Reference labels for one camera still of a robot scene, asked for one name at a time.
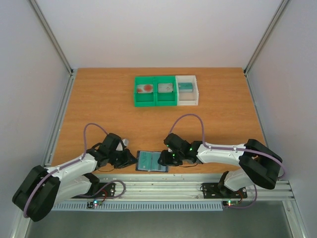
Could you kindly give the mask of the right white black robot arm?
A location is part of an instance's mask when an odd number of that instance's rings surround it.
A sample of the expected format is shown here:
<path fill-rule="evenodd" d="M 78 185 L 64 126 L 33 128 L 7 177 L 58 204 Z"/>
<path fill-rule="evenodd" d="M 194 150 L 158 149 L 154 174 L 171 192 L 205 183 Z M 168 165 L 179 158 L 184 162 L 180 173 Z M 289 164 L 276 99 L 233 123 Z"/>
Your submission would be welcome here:
<path fill-rule="evenodd" d="M 218 182 L 222 196 L 231 196 L 246 186 L 274 189 L 282 169 L 283 160 L 255 139 L 245 144 L 215 145 L 203 141 L 192 143 L 171 133 L 165 140 L 167 146 L 158 159 L 162 166 L 219 163 L 237 166 L 236 171 L 226 171 Z"/>

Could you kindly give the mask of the blue leather card holder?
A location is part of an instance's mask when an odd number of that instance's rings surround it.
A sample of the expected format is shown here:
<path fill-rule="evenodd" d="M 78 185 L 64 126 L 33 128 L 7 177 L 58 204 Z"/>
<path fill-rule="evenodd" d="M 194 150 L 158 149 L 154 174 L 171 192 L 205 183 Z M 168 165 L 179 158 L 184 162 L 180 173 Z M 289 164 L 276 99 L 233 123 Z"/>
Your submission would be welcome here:
<path fill-rule="evenodd" d="M 152 154 L 152 163 L 151 163 L 151 170 L 147 171 L 147 172 L 167 173 L 168 166 L 161 166 L 160 164 L 158 164 L 158 159 L 159 159 L 161 152 L 158 152 L 158 151 L 149 151 L 149 152 L 151 152 L 151 154 Z M 141 171 L 138 169 L 138 162 L 136 164 L 136 171 Z"/>

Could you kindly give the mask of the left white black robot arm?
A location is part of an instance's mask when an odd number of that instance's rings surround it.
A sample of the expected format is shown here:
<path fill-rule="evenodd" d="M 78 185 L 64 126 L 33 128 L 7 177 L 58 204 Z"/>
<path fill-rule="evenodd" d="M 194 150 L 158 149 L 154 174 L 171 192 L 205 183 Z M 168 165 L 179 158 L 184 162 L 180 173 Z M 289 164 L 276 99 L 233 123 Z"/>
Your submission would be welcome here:
<path fill-rule="evenodd" d="M 26 176 L 12 197 L 26 218 L 37 222 L 52 208 L 71 198 L 114 198 L 112 182 L 101 183 L 93 174 L 110 164 L 114 169 L 123 169 L 137 163 L 127 148 L 128 141 L 116 134 L 108 134 L 103 142 L 86 148 L 79 157 L 54 167 L 35 166 Z"/>

